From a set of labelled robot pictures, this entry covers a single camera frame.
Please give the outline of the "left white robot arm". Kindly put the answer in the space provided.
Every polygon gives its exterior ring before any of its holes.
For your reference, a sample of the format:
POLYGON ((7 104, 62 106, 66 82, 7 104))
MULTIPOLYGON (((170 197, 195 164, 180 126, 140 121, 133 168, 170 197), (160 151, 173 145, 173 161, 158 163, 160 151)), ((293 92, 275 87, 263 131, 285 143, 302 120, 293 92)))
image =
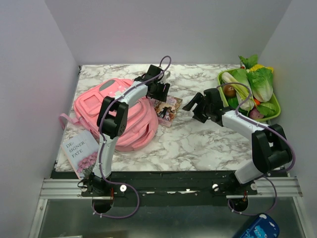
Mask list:
POLYGON ((142 98, 166 100, 170 87, 165 79, 168 68, 162 69, 161 66, 151 64, 145 74, 135 78, 121 93, 103 98, 97 119, 99 150, 93 171, 83 181, 85 188, 90 185, 99 196, 109 192, 112 182, 108 178, 112 172, 113 154, 117 141, 126 131, 128 113, 142 98))

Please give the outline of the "purple pink radish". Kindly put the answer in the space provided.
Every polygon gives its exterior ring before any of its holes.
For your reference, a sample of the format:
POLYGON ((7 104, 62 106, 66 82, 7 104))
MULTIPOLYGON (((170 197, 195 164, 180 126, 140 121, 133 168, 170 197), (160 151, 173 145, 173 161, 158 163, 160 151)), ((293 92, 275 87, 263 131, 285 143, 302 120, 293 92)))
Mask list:
POLYGON ((249 113, 249 118, 258 120, 258 119, 263 119, 264 115, 261 114, 257 108, 253 108, 249 113))

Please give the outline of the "brown round fruit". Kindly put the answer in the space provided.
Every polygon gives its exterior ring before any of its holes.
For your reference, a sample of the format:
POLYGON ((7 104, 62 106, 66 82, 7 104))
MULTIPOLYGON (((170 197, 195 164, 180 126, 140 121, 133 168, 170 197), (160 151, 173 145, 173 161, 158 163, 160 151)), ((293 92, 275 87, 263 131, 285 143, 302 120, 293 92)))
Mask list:
POLYGON ((222 87, 223 93, 226 96, 226 98, 233 98, 236 96, 236 91, 233 86, 231 85, 225 85, 222 87))

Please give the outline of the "green vegetable tray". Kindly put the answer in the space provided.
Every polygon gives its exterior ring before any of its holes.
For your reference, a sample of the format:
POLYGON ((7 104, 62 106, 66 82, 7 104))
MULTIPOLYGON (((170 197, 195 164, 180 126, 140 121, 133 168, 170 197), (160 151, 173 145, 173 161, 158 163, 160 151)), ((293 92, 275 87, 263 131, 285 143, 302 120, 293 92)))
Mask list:
MULTIPOLYGON (((219 90, 220 97, 222 99, 224 107, 232 106, 235 109, 238 106, 237 97, 227 99, 223 92, 222 87, 218 88, 218 90, 219 90)), ((262 110, 262 112, 265 112, 266 115, 264 115, 262 119, 257 119, 257 121, 263 122, 263 121, 271 120, 273 118, 278 117, 281 113, 280 104, 274 93, 272 94, 272 97, 270 98, 268 102, 261 102, 260 105, 261 105, 260 109, 262 110)))

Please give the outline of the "brown illustrated notebook packet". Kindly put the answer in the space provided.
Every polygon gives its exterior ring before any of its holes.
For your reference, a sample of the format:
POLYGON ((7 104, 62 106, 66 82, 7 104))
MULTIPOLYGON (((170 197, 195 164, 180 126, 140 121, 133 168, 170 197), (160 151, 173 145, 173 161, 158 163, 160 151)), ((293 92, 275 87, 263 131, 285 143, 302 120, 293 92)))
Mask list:
POLYGON ((152 102, 158 117, 158 123, 165 127, 171 127, 183 100, 168 95, 165 102, 154 99, 152 99, 152 102))

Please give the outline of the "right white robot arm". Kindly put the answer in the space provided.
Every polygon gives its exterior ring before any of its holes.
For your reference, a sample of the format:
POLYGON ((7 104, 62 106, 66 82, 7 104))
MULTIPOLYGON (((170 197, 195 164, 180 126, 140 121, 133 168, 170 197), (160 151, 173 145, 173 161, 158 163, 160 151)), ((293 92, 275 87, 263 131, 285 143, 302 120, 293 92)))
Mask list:
POLYGON ((202 123, 210 119, 250 140, 252 160, 234 171, 228 181, 228 189, 233 194, 241 193, 247 183, 293 160, 291 146, 280 125, 266 125, 236 112, 230 106, 224 107, 216 88, 207 89, 203 94, 197 93, 183 110, 192 110, 193 118, 202 123))

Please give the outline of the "green lettuce head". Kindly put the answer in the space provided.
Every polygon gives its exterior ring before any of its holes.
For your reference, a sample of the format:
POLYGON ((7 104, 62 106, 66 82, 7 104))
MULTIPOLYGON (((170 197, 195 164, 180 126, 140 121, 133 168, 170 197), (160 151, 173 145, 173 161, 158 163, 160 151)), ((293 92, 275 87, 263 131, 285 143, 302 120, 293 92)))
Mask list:
POLYGON ((262 67, 249 71, 247 78, 253 96, 260 102, 268 102, 273 95, 273 73, 271 69, 262 67))

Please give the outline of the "Designer Fate flower book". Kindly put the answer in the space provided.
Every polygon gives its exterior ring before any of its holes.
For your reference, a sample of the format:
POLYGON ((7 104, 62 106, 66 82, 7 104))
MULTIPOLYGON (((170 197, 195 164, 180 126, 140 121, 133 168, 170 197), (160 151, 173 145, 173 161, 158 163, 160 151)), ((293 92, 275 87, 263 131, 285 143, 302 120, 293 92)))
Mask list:
POLYGON ((93 171, 99 145, 90 132, 85 130, 79 133, 62 143, 61 148, 79 179, 93 171))

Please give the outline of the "blue dinosaur pencil case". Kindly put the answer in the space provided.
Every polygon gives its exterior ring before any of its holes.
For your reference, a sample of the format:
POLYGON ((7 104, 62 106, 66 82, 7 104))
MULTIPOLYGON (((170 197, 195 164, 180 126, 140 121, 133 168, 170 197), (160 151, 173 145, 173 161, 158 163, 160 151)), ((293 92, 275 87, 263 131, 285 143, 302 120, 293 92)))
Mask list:
POLYGON ((277 238, 280 228, 275 220, 265 213, 250 217, 234 234, 233 238, 277 238))

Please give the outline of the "black mounting rail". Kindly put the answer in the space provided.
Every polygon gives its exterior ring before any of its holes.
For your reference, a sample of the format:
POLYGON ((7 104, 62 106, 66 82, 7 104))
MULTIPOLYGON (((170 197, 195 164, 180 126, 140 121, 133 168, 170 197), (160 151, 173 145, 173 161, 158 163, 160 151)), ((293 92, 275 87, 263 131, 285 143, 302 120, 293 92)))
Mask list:
POLYGON ((82 198, 100 207, 224 206, 228 198, 257 194, 253 181, 241 185, 232 171, 113 172, 110 183, 89 176, 84 180, 49 179, 43 190, 55 199, 82 198))

